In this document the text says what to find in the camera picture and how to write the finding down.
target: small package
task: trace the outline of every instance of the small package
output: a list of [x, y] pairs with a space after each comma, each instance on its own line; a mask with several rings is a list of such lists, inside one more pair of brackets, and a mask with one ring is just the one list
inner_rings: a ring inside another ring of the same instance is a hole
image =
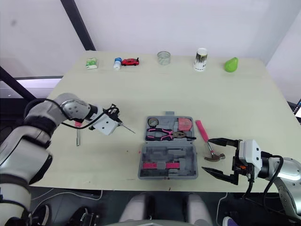
[[89, 58], [86, 62], [86, 68], [87, 69], [95, 69], [98, 67], [98, 60], [93, 57], [93, 58]]

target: white cup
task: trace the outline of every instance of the white cup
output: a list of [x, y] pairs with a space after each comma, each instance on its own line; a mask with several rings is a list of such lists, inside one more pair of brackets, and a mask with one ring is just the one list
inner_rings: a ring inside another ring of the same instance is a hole
[[193, 63], [193, 68], [197, 72], [203, 72], [206, 69], [208, 51], [206, 48], [197, 50], [196, 60]]

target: open tool case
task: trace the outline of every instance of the open tool case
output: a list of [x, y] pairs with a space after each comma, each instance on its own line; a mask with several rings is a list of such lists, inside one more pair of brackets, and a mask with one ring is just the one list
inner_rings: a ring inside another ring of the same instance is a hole
[[[148, 120], [156, 118], [158, 125], [150, 127]], [[156, 130], [160, 128], [173, 132], [178, 130], [179, 118], [191, 120], [191, 128], [184, 131], [183, 138], [168, 138], [169, 135]], [[196, 148], [193, 145], [193, 119], [187, 116], [175, 116], [174, 112], [166, 112], [165, 116], [149, 116], [146, 121], [145, 142], [141, 151], [139, 179], [196, 179], [198, 164]]]

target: screwdriver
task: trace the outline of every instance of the screwdriver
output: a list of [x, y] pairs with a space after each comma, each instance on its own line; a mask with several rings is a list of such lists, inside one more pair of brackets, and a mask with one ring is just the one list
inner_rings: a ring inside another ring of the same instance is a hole
[[123, 122], [119, 122], [118, 125], [123, 126], [124, 128], [128, 129], [129, 131], [135, 133], [134, 131], [132, 131], [130, 128], [126, 127]]

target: pink hammer handle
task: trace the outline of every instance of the pink hammer handle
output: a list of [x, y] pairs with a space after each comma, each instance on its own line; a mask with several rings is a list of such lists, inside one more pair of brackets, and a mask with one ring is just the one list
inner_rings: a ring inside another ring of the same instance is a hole
[[207, 142], [207, 140], [208, 140], [209, 138], [208, 138], [208, 135], [207, 135], [207, 133], [206, 133], [206, 131], [205, 131], [205, 129], [204, 129], [204, 127], [203, 127], [201, 121], [200, 121], [200, 120], [196, 120], [196, 125], [197, 125], [197, 127], [198, 127], [199, 132], [200, 132], [201, 135], [202, 135], [202, 138], [204, 139], [205, 142]]

